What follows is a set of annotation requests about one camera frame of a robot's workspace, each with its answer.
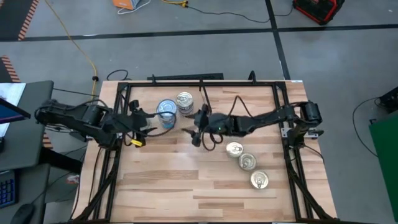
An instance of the computer monitor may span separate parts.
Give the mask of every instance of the computer monitor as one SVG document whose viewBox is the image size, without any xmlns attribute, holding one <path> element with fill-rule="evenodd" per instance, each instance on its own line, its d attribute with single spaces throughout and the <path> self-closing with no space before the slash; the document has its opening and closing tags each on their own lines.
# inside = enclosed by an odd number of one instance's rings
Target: computer monitor
<svg viewBox="0 0 398 224">
<path fill-rule="evenodd" d="M 30 114 L 0 98 L 0 124 L 29 119 Z"/>
</svg>

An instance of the keyboard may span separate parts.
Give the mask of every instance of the keyboard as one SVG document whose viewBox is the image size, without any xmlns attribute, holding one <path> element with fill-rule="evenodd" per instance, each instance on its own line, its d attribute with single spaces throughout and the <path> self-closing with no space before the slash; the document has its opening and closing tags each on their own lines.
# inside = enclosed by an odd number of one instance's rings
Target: keyboard
<svg viewBox="0 0 398 224">
<path fill-rule="evenodd" d="M 0 208 L 17 203 L 16 179 L 13 170 L 0 172 Z"/>
</svg>

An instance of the black desk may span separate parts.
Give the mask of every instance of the black desk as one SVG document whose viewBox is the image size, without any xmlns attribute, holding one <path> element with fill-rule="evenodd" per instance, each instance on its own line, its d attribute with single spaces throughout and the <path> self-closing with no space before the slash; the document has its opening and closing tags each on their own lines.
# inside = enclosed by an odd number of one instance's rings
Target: black desk
<svg viewBox="0 0 398 224">
<path fill-rule="evenodd" d="M 52 94 L 54 82 L 27 83 L 18 107 L 31 118 L 10 123 L 5 135 L 4 150 L 0 153 L 0 170 L 33 167 L 48 163 L 61 169 L 80 173 L 81 162 L 42 147 L 44 126 L 37 124 L 34 111 Z"/>
<path fill-rule="evenodd" d="M 49 179 L 50 165 L 41 164 L 35 167 L 17 170 L 18 175 L 18 203 L 0 209 L 0 222 L 10 223 L 12 217 L 17 212 L 18 208 L 25 204 L 31 203 L 37 196 L 39 196 L 46 188 Z M 35 202 L 35 210 L 30 224 L 39 224 L 43 222 L 44 217 L 44 198 L 42 194 Z"/>
</svg>

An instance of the wooden tabletop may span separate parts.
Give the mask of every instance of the wooden tabletop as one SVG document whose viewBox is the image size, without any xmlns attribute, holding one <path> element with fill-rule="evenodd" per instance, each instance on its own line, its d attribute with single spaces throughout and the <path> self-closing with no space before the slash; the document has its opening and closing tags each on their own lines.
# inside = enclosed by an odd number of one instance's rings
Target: wooden tabletop
<svg viewBox="0 0 398 224">
<path fill-rule="evenodd" d="M 103 82 L 100 99 L 109 106 L 114 105 L 117 85 L 117 82 Z M 303 83 L 286 81 L 286 85 L 290 102 L 307 100 Z M 275 108 L 270 87 L 206 87 L 206 90 L 213 112 L 228 113 L 236 95 L 242 97 L 253 115 Z M 139 100 L 144 111 L 154 113 L 161 100 L 175 99 L 182 91 L 193 95 L 194 111 L 204 103 L 198 87 L 133 87 L 130 100 Z M 233 114 L 246 115 L 241 103 L 236 103 Z M 151 125 L 159 127 L 153 134 L 164 131 L 157 117 L 151 119 Z M 123 146 L 112 222 L 295 221 L 278 125 L 257 129 L 245 138 L 224 137 L 223 143 L 211 152 L 203 146 L 192 146 L 190 135 L 180 128 L 194 128 L 193 120 L 178 115 L 175 129 L 161 137 L 147 138 L 145 147 Z M 209 136 L 205 135 L 205 139 L 211 146 Z M 251 173 L 243 171 L 236 159 L 226 155 L 226 145 L 231 141 L 240 142 L 244 152 L 255 155 L 257 169 L 265 170 L 269 176 L 266 189 L 253 189 L 249 183 Z M 306 144 L 319 151 L 316 140 L 306 140 Z M 74 217 L 88 204 L 98 150 L 97 143 L 89 143 Z M 309 191 L 335 217 L 322 159 L 306 148 L 300 152 Z M 99 155 L 93 194 L 98 188 L 103 156 L 104 151 Z M 305 217 L 302 194 L 299 189 L 297 192 Z M 101 217 L 105 206 L 103 200 Z"/>
</svg>

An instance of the concrete floor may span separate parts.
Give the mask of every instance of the concrete floor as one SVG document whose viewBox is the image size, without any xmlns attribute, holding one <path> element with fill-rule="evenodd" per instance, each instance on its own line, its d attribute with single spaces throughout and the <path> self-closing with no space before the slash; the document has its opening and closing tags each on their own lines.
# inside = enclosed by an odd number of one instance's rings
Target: concrete floor
<svg viewBox="0 0 398 224">
<path fill-rule="evenodd" d="M 271 27 L 270 23 L 256 24 L 231 15 L 203 15 L 156 0 L 135 13 L 122 16 L 116 14 L 117 9 L 109 0 L 50 0 L 50 3 L 72 35 Z M 290 10 L 290 3 L 291 0 L 272 0 L 274 12 L 285 14 Z M 263 0 L 191 0 L 190 4 L 204 11 L 230 11 L 257 20 L 268 18 Z M 328 26 L 394 24 L 397 21 L 398 2 L 395 0 L 350 0 Z M 297 11 L 288 17 L 277 17 L 276 22 L 278 27 L 318 26 Z M 65 33 L 41 1 L 27 37 L 56 35 Z M 280 33 L 280 38 L 291 79 L 303 80 L 308 97 L 320 105 L 324 119 L 321 128 L 325 130 L 320 145 L 339 218 L 395 223 L 378 160 L 356 138 L 351 115 L 363 100 L 397 86 L 398 30 L 286 32 Z M 260 79 L 284 79 L 272 33 L 77 42 L 96 64 L 100 80 L 121 68 L 128 70 L 129 77 L 134 80 L 143 80 L 152 74 L 216 72 L 223 72 L 225 79 L 246 79 L 251 70 L 255 70 Z M 53 80 L 57 88 L 91 91 L 91 66 L 70 41 L 1 42 L 0 54 L 9 56 L 23 82 Z M 53 97 L 69 104 L 88 99 L 57 91 Z M 359 134 L 373 150 L 369 119 L 382 116 L 383 112 L 371 102 L 356 114 Z M 68 135 L 49 135 L 59 152 L 82 145 Z M 58 189 L 52 192 L 52 197 L 65 194 L 64 186 Z M 72 200 L 48 203 L 44 223 L 65 221 L 72 203 Z"/>
</svg>

